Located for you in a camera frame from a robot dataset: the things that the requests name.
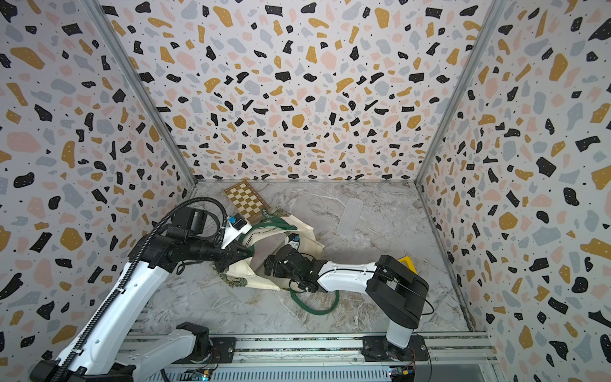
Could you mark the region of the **cream canvas tote bag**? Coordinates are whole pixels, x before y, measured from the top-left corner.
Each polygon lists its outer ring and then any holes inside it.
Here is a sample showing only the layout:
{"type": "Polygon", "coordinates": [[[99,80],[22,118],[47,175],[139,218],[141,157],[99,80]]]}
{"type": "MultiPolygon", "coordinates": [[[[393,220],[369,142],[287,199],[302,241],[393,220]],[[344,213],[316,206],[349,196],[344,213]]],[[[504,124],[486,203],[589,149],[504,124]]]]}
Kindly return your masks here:
{"type": "Polygon", "coordinates": [[[325,316],[336,310],[340,293],[329,308],[316,310],[300,299],[302,294],[324,292],[316,283],[325,245],[314,230],[281,208],[264,210],[262,219],[235,240],[246,248],[246,257],[217,272],[232,287],[288,291],[307,313],[325,316]]]}

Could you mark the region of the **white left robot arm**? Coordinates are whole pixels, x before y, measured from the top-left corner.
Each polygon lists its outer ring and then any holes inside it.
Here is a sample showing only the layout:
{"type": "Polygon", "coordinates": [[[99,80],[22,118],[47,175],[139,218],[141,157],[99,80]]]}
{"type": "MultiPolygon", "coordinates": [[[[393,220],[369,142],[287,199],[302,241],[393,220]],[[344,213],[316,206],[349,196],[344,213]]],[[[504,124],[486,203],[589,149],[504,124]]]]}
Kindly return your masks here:
{"type": "Polygon", "coordinates": [[[119,348],[151,296],[180,263],[214,262],[220,271],[251,255],[232,243],[219,248],[201,237],[142,238],[130,254],[118,282],[79,335],[54,361],[38,362],[31,381],[137,381],[179,360],[215,362],[209,330],[184,322],[130,361],[117,358],[119,348]]]}

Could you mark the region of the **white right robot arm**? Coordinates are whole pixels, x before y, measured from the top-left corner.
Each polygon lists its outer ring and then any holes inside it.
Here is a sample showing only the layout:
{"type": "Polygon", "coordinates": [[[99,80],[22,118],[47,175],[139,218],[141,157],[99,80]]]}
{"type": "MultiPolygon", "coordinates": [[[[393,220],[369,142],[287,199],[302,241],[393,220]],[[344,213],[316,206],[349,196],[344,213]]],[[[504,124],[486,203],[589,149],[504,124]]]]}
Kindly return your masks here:
{"type": "Polygon", "coordinates": [[[386,339],[405,350],[427,303],[428,282],[391,256],[368,264],[315,259],[285,245],[264,261],[264,274],[287,279],[299,291],[348,291],[368,295],[389,319],[386,339]]]}

